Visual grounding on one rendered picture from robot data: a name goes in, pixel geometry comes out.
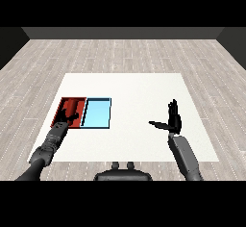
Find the dark grey robot body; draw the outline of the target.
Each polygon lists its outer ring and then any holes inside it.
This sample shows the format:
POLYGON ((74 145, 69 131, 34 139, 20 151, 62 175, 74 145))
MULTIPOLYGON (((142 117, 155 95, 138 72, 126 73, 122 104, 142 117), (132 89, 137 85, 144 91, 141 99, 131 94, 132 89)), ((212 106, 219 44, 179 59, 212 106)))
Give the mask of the dark grey robot body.
POLYGON ((119 162, 113 162, 110 170, 97 173, 94 181, 152 181, 149 173, 136 170, 133 162, 127 162, 126 169, 119 168, 119 162))

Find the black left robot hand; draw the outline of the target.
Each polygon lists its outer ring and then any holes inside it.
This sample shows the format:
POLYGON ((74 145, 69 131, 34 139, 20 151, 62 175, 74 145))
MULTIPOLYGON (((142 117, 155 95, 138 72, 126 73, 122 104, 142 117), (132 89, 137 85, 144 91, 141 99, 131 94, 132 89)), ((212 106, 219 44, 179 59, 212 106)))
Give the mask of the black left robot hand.
POLYGON ((74 113, 70 116, 66 116, 66 109, 62 109, 58 113, 57 121, 58 122, 66 122, 68 125, 72 125, 73 121, 79 117, 78 113, 74 113))

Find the shallow red open box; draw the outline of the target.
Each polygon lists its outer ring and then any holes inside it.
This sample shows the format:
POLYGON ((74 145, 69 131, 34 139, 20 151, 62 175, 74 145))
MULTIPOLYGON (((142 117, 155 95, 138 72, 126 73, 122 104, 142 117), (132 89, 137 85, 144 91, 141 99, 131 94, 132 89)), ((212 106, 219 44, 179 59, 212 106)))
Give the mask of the shallow red open box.
POLYGON ((54 118, 53 118, 52 123, 51 123, 51 127, 53 127, 58 122, 57 121, 58 113, 62 109, 67 108, 67 102, 69 99, 78 99, 79 100, 78 110, 80 112, 78 113, 79 117, 73 121, 72 125, 68 125, 68 128, 69 129, 79 129, 81 127, 82 120, 83 120, 83 112, 84 112, 84 108, 86 106, 86 98, 85 97, 63 97, 60 101, 60 104, 58 105, 58 108, 56 110, 56 113, 55 113, 54 118))

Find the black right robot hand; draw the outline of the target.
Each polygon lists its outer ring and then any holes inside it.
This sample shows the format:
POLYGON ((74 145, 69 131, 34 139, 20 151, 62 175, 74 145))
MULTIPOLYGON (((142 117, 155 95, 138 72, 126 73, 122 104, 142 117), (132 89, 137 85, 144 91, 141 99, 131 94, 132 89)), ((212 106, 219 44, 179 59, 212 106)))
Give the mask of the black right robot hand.
POLYGON ((158 129, 167 130, 169 133, 179 134, 182 129, 181 116, 178 114, 178 103, 173 100, 168 104, 168 122, 161 123, 156 121, 150 121, 151 125, 154 125, 158 129))

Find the shallow light blue open box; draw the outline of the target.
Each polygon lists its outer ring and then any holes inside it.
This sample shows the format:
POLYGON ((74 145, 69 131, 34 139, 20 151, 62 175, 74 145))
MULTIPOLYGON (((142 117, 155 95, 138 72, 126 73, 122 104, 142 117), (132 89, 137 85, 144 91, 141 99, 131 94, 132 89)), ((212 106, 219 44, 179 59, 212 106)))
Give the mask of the shallow light blue open box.
POLYGON ((111 122, 111 99, 89 97, 81 118, 81 129, 109 129, 111 122))

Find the small red can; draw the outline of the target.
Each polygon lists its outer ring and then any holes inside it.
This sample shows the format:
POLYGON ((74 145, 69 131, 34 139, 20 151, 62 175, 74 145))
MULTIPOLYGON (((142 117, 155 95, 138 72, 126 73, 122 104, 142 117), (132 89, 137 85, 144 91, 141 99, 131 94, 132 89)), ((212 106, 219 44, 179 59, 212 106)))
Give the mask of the small red can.
POLYGON ((67 102, 66 115, 71 116, 77 114, 80 111, 78 110, 79 100, 78 99, 69 99, 67 102))

